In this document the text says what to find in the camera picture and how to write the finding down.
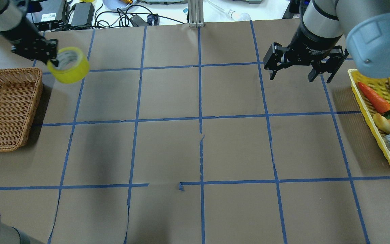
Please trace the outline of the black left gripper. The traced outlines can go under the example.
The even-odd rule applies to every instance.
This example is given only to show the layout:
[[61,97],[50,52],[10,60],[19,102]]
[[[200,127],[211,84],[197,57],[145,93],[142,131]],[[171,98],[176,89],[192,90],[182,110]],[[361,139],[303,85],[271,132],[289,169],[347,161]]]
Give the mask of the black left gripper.
[[58,40],[56,39],[48,40],[42,36],[23,38],[12,44],[11,52],[28,60],[48,62],[48,65],[54,67],[59,67],[60,64],[57,59]]

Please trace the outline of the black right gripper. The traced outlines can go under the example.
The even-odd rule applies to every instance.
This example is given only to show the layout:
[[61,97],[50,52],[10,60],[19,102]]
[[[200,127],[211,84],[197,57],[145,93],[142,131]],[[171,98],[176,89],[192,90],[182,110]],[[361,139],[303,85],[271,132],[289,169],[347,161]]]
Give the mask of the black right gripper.
[[270,45],[263,58],[264,69],[269,71],[269,79],[274,80],[277,72],[284,68],[311,65],[308,81],[313,82],[317,76],[327,72],[330,76],[325,82],[329,84],[349,56],[346,48],[335,47],[340,37],[342,34],[333,38],[319,37],[306,26],[299,26],[287,47],[279,43]]

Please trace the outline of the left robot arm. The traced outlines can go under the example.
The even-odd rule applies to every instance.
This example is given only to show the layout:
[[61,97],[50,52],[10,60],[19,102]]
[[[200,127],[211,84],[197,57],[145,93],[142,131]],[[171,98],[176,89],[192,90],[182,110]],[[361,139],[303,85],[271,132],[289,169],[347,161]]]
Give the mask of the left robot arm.
[[0,35],[11,44],[12,53],[54,67],[60,65],[58,40],[45,39],[11,0],[0,0]]

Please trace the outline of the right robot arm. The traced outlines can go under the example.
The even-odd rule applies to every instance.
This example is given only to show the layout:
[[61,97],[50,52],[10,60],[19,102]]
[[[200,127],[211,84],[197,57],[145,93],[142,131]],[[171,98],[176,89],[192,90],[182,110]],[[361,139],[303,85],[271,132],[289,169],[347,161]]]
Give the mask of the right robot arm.
[[311,0],[290,44],[273,43],[263,65],[279,70],[310,65],[308,81],[330,73],[330,83],[351,55],[364,76],[390,77],[390,0]]

